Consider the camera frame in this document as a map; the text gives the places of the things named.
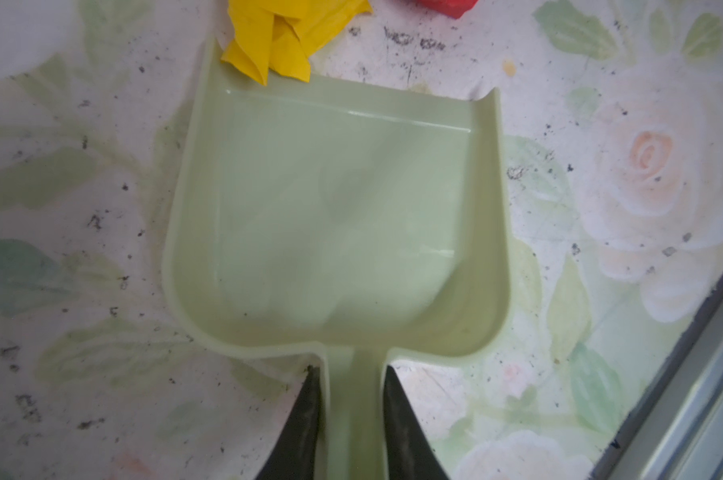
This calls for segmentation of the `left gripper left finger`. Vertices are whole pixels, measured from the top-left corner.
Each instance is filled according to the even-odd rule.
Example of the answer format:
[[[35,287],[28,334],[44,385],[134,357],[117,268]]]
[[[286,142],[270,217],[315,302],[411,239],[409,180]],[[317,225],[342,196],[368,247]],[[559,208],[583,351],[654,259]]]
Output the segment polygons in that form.
[[[320,369],[310,366],[281,434],[256,480],[313,480],[321,414]]]

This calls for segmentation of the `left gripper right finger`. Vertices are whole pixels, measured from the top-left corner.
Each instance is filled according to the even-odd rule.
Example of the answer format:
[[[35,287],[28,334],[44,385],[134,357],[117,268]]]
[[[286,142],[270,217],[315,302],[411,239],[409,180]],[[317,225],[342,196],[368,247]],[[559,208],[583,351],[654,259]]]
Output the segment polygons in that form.
[[[383,381],[387,473],[391,480],[449,480],[421,429],[393,366]]]

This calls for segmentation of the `green plastic dustpan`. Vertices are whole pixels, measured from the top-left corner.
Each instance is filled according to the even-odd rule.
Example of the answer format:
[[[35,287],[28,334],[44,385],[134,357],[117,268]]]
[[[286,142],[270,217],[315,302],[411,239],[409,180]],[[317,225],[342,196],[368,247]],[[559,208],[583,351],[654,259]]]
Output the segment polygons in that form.
[[[259,85],[205,46],[165,298],[231,358],[319,357],[325,479],[389,479],[383,377],[461,365],[511,315],[501,92],[315,76]]]

